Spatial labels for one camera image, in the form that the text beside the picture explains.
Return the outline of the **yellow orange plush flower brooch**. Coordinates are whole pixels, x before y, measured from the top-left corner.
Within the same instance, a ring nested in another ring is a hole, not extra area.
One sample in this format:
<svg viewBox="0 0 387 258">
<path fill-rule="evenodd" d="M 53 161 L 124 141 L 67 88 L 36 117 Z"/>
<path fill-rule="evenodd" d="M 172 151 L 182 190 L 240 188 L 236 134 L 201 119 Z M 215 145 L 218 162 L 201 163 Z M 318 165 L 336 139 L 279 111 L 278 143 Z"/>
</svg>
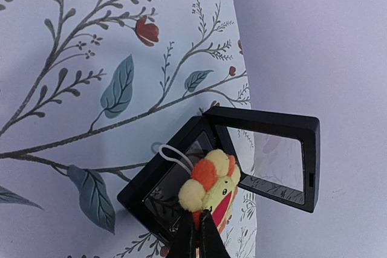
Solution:
<svg viewBox="0 0 387 258">
<path fill-rule="evenodd" d="M 189 179 L 178 193 L 167 196 L 156 187 L 146 198 L 146 205 L 154 215 L 173 232 L 173 224 L 178 220 L 178 207 L 192 213 L 195 226 L 199 226 L 200 214 L 209 210 L 219 233 L 225 229 L 232 217 L 241 171 L 233 155 L 221 149 L 211 150 L 196 164 L 176 148 L 162 144 L 158 148 L 160 156 L 174 163 L 189 174 Z"/>
</svg>

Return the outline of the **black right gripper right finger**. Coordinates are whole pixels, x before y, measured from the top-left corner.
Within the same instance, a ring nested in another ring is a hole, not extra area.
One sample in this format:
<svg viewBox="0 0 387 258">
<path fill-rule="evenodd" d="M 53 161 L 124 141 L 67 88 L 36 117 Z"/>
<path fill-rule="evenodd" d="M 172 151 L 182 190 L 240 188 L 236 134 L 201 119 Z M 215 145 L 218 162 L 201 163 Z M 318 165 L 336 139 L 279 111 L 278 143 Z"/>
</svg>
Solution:
<svg viewBox="0 0 387 258">
<path fill-rule="evenodd" d="M 199 249 L 202 258 L 229 257 L 209 210 L 200 215 Z"/>
</svg>

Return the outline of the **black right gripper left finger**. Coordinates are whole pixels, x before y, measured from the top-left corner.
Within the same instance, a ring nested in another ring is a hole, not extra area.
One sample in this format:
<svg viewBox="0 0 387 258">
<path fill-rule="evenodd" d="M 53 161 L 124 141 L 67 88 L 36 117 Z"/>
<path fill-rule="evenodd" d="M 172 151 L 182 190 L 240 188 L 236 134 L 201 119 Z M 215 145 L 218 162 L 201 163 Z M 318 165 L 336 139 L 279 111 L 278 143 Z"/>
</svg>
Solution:
<svg viewBox="0 0 387 258">
<path fill-rule="evenodd" d="M 197 233 L 199 229 L 200 212 L 184 211 L 178 222 L 174 241 L 167 258 L 195 258 L 197 255 Z"/>
</svg>

